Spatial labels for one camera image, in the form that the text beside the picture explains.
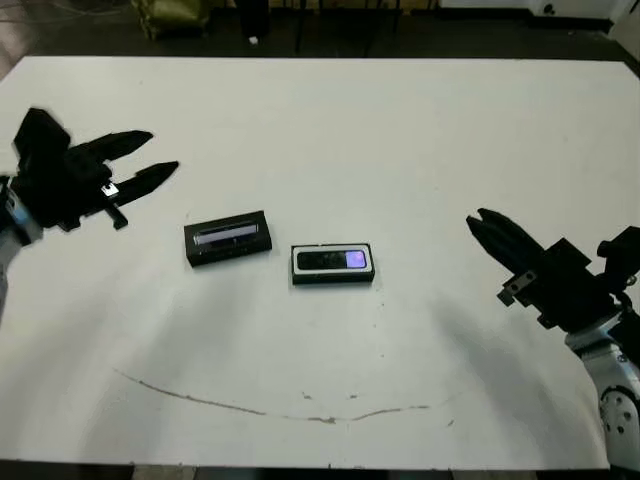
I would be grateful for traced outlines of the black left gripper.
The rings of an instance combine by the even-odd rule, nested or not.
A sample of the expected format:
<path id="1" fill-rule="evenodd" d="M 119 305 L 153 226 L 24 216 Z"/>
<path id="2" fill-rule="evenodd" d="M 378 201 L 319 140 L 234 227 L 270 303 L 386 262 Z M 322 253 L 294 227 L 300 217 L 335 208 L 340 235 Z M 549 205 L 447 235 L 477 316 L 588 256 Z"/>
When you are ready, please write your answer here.
<path id="1" fill-rule="evenodd" d="M 153 138 L 143 130 L 109 133 L 51 158 L 36 158 L 19 172 L 19 197 L 44 228 L 71 231 L 80 219 L 104 211 L 113 228 L 128 220 L 117 206 L 136 201 L 162 185 L 179 167 L 177 161 L 146 167 L 110 191 L 112 171 L 105 162 L 127 156 Z"/>

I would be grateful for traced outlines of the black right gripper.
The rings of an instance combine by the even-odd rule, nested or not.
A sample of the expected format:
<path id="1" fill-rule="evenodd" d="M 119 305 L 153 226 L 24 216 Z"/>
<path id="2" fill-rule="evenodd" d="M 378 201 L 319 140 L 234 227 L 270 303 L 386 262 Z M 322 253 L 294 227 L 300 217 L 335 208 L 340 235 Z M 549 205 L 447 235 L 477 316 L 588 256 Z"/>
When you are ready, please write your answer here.
<path id="1" fill-rule="evenodd" d="M 544 249 L 507 216 L 486 208 L 479 218 L 466 217 L 473 237 L 513 276 L 502 285 L 498 299 L 533 306 L 546 329 L 566 333 L 583 330 L 615 314 L 617 307 L 603 282 L 587 266 L 591 260 L 562 238 Z"/>

